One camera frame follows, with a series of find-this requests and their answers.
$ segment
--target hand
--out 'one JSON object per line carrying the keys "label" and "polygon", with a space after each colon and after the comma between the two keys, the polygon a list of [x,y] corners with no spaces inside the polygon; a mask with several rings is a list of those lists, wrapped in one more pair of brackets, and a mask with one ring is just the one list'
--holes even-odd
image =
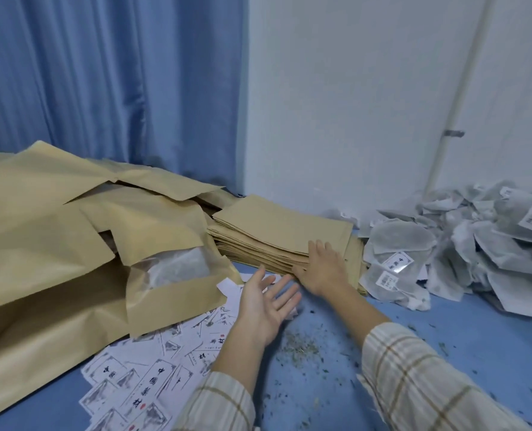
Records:
{"label": "hand", "polygon": [[294,266],[292,272],[302,285],[319,297],[327,298],[332,289],[348,284],[346,264],[332,246],[321,240],[308,242],[310,264],[308,269]]}
{"label": "hand", "polygon": [[293,284],[279,298],[276,295],[291,281],[291,275],[284,275],[280,281],[270,286],[274,275],[262,280],[265,274],[262,266],[248,280],[242,290],[240,298],[240,311],[237,324],[244,329],[252,330],[253,337],[266,347],[274,340],[280,329],[280,324],[290,311],[300,302],[302,295],[298,292],[298,284]]}

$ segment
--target finger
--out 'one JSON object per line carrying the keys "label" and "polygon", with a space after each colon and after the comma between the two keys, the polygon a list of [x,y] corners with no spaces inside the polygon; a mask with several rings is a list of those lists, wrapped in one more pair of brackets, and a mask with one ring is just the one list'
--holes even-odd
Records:
{"label": "finger", "polygon": [[319,256],[324,254],[324,243],[320,239],[316,240],[316,250]]}
{"label": "finger", "polygon": [[302,283],[302,279],[304,278],[304,275],[305,275],[305,269],[297,265],[294,265],[292,266],[292,273],[298,279],[298,281]]}
{"label": "finger", "polygon": [[302,294],[300,292],[296,293],[293,297],[291,297],[290,300],[286,304],[284,304],[284,306],[280,310],[278,310],[278,315],[280,316],[280,319],[286,319],[286,316],[290,314],[292,309],[296,308],[301,299]]}
{"label": "finger", "polygon": [[270,287],[268,289],[268,291],[264,294],[264,296],[268,299],[274,299],[276,297],[276,295],[278,293],[280,293],[280,291],[282,289],[284,289],[284,287],[286,286],[286,284],[288,284],[290,282],[290,280],[292,279],[292,276],[291,275],[284,275],[280,281],[278,281],[276,284],[274,284],[272,287]]}
{"label": "finger", "polygon": [[316,257],[318,257],[316,243],[313,240],[308,240],[308,257],[311,259],[315,259]]}
{"label": "finger", "polygon": [[284,304],[286,304],[290,300],[290,298],[293,297],[296,292],[298,292],[299,289],[300,286],[298,286],[297,284],[291,285],[288,290],[286,290],[282,295],[280,295],[279,298],[276,298],[272,302],[274,308],[276,310],[280,310],[284,306]]}
{"label": "finger", "polygon": [[260,265],[258,270],[250,277],[250,279],[246,282],[246,284],[250,284],[251,286],[259,286],[262,282],[262,278],[264,277],[264,274],[266,274],[266,268],[264,265]]}

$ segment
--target blue curtain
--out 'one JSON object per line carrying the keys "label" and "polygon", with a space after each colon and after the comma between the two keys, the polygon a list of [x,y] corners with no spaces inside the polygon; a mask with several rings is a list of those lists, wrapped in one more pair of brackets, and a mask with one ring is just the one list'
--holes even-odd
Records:
{"label": "blue curtain", "polygon": [[242,0],[0,0],[0,151],[233,188],[241,45]]}

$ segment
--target right hand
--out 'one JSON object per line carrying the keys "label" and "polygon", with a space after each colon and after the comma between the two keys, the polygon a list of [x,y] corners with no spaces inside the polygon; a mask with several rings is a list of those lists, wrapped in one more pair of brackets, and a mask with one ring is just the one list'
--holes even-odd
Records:
{"label": "right hand", "polygon": [[332,246],[321,240],[308,242],[310,264],[307,269],[293,266],[298,281],[314,295],[326,298],[332,289],[348,284],[348,274],[343,257]]}

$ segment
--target forearm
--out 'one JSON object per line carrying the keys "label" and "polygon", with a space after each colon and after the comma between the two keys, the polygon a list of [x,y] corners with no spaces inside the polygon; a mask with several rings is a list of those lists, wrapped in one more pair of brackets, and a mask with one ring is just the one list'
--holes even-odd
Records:
{"label": "forearm", "polygon": [[349,284],[336,284],[328,290],[324,298],[340,316],[360,348],[374,327],[390,322],[387,316],[362,298]]}
{"label": "forearm", "polygon": [[252,395],[264,348],[264,344],[256,339],[252,323],[239,319],[230,330],[212,371],[230,375]]}

